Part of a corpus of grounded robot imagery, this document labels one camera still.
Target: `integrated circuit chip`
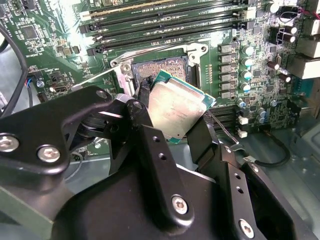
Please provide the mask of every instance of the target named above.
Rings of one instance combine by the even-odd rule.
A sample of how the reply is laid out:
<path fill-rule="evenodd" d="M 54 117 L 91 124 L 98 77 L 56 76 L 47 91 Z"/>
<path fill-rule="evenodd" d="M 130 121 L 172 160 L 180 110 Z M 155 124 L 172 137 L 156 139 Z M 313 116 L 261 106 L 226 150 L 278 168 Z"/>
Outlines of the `integrated circuit chip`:
<path fill-rule="evenodd" d="M 220 80 L 222 82 L 228 82 L 231 80 L 231 75 L 230 74 L 221 74 L 220 75 Z"/>
<path fill-rule="evenodd" d="M 38 37 L 34 26 L 25 26 L 21 30 L 22 30 L 22 33 L 23 33 L 25 39 L 27 39 L 27 40 L 36 39 Z"/>
<path fill-rule="evenodd" d="M 222 54 L 230 53 L 231 49 L 232 49 L 232 46 L 230 44 L 219 46 L 219 51 Z"/>

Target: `white connector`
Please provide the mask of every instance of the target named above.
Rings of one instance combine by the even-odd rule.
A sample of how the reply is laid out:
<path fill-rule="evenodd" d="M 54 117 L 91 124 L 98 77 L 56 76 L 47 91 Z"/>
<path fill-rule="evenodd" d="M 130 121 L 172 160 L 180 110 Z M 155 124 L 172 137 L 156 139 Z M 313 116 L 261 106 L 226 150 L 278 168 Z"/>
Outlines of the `white connector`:
<path fill-rule="evenodd" d="M 241 131 L 240 129 L 238 129 L 238 135 L 241 139 L 244 139 L 246 137 L 248 137 L 248 132 L 246 131 Z"/>
<path fill-rule="evenodd" d="M 246 125 L 249 123 L 249 119 L 246 117 L 238 116 L 238 119 L 239 119 L 239 124 L 241 125 Z"/>

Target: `gold contact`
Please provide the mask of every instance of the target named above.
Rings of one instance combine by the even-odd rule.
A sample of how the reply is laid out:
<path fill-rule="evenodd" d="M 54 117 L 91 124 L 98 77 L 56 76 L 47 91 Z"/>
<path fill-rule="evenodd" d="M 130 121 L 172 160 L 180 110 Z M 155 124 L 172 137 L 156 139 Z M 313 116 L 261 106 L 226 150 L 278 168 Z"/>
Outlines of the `gold contact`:
<path fill-rule="evenodd" d="M 133 6 L 126 6 L 126 7 L 112 9 L 112 10 L 108 10 L 108 11 L 95 12 L 95 13 L 84 15 L 83 17 L 85 17 L 85 18 L 86 17 L 96 17 L 96 16 L 112 14 L 112 13 L 116 13 L 116 12 L 130 10 L 130 9 L 138 9 L 138 8 L 157 5 L 157 4 L 169 3 L 169 2 L 173 2 L 173 1 L 174 0 L 160 0 L 160 1 L 154 1 L 154 2 L 146 2 L 146 3 L 142 3 L 142 4 L 137 4 L 137 5 L 133 5 Z"/>

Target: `black chip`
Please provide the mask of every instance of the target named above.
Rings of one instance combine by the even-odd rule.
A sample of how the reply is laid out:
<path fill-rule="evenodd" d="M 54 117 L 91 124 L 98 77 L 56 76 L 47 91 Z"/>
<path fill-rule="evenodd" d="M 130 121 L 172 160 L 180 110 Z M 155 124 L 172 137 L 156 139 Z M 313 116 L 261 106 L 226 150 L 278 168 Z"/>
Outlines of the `black chip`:
<path fill-rule="evenodd" d="M 270 53 L 275 53 L 277 51 L 277 47 L 276 46 L 271 46 L 270 47 Z"/>
<path fill-rule="evenodd" d="M 279 94 L 287 94 L 287 89 L 286 88 L 281 88 L 279 90 Z"/>
<path fill-rule="evenodd" d="M 273 89 L 274 89 L 274 86 L 273 86 L 273 85 L 266 87 L 266 91 L 267 91 L 267 92 L 271 92 Z"/>
<path fill-rule="evenodd" d="M 73 49 L 73 52 L 74 52 L 75 54 L 79 54 L 79 53 L 80 53 L 80 49 L 79 49 L 78 46 L 73 46 L 72 49 Z"/>
<path fill-rule="evenodd" d="M 256 17 L 257 18 L 261 18 L 265 15 L 265 11 L 264 10 L 258 10 L 256 11 Z"/>
<path fill-rule="evenodd" d="M 250 98 L 250 97 L 245 97 L 243 100 L 244 100 L 244 102 L 245 102 L 246 104 L 249 104 L 251 98 Z"/>
<path fill-rule="evenodd" d="M 261 75 L 261 70 L 254 70 L 253 71 L 253 76 L 254 77 L 259 77 Z"/>
<path fill-rule="evenodd" d="M 38 37 L 36 30 L 33 26 L 26 26 L 22 28 L 25 39 L 36 39 Z"/>
<path fill-rule="evenodd" d="M 260 26 L 255 26 L 252 30 L 253 34 L 259 34 L 261 32 Z"/>

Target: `motherboard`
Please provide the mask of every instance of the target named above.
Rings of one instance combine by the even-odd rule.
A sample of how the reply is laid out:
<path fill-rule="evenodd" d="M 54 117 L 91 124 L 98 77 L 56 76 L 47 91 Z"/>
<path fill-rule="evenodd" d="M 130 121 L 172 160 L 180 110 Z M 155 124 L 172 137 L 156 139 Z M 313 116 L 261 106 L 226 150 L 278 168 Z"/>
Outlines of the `motherboard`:
<path fill-rule="evenodd" d="M 296 98 L 320 77 L 305 76 L 314 60 L 296 53 L 302 36 L 320 33 L 305 27 L 320 21 L 318 1 L 309 1 L 0 0 L 0 20 L 41 102 L 90 85 L 133 95 L 164 70 L 214 97 L 210 111 L 245 138 L 261 125 L 293 125 Z M 292 67 L 297 61 L 305 68 Z M 82 150 L 103 154 L 107 144 L 96 139 Z"/>

